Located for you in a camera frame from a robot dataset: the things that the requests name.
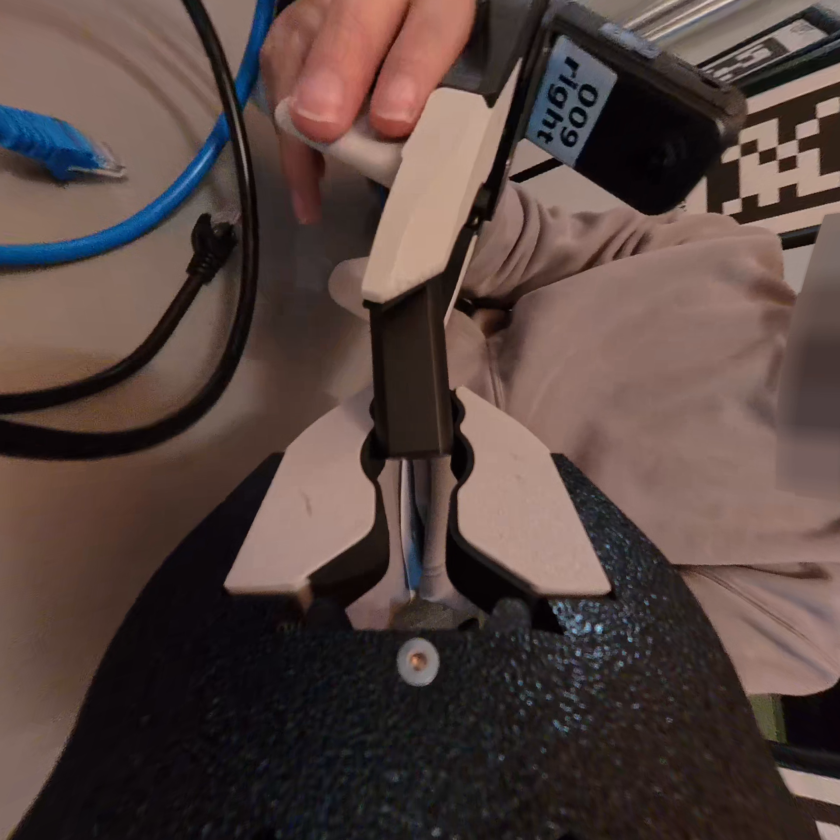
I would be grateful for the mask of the person's right hand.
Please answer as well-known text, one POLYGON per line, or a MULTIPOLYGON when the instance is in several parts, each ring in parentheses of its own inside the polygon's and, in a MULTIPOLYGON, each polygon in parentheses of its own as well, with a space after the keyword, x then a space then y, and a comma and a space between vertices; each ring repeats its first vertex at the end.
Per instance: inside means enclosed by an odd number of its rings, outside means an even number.
POLYGON ((401 140, 466 46, 473 1, 297 1, 270 27, 260 73, 273 112, 287 101, 297 131, 330 144, 361 111, 401 140))

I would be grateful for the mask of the person's right forearm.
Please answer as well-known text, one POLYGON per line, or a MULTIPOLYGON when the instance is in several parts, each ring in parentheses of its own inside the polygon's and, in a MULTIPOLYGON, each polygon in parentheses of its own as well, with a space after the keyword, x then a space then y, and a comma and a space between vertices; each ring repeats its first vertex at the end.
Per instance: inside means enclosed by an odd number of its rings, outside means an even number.
POLYGON ((721 215, 570 214, 509 184, 446 329, 465 385, 566 455, 675 565, 752 695, 838 681, 838 503, 777 487, 795 294, 721 215))

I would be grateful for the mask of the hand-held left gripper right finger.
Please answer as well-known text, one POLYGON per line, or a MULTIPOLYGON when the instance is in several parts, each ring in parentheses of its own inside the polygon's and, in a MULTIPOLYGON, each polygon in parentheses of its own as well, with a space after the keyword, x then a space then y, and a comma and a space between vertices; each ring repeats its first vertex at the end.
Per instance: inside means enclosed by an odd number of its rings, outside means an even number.
POLYGON ((450 395, 446 579, 457 597, 485 614, 519 599, 544 629, 557 626, 552 602, 612 597, 546 445, 467 387, 450 395))

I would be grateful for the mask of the chrome metal bar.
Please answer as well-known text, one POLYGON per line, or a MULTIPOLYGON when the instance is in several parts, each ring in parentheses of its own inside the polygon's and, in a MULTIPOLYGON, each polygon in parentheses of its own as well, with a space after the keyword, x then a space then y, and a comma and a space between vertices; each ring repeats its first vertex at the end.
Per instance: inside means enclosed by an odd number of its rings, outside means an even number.
POLYGON ((649 40, 677 36, 688 29, 738 10, 744 1, 664 1, 622 24, 626 30, 649 40))

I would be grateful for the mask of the small black network box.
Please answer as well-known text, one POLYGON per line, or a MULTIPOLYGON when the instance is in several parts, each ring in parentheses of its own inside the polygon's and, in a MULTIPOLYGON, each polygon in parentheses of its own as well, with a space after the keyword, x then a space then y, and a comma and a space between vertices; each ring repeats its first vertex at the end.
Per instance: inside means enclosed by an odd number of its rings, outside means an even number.
POLYGON ((445 341, 445 282, 436 277, 388 304, 367 303, 377 445, 390 459, 451 453, 454 415, 445 341))

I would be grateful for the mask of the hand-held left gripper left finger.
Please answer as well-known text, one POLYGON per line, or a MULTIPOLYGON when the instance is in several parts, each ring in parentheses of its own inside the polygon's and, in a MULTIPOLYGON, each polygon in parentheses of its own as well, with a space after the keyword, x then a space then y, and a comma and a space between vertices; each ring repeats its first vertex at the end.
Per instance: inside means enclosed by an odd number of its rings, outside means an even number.
POLYGON ((345 609, 389 564, 389 529, 371 450, 372 393, 306 428, 283 454, 224 583, 232 595, 309 592, 345 609))

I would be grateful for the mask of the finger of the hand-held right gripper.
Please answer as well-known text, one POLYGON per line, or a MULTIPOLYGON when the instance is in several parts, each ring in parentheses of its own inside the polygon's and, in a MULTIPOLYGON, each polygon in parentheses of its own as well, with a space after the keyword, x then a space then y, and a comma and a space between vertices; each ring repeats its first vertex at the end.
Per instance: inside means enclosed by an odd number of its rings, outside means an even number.
POLYGON ((364 305, 362 295, 362 284, 368 261, 368 258, 341 261, 332 270, 328 282, 331 299, 342 310, 365 323, 370 322, 370 313, 364 305))
POLYGON ((455 241, 491 172, 522 61, 496 103, 441 87, 402 151, 362 280, 366 303, 385 305, 446 268, 455 241))

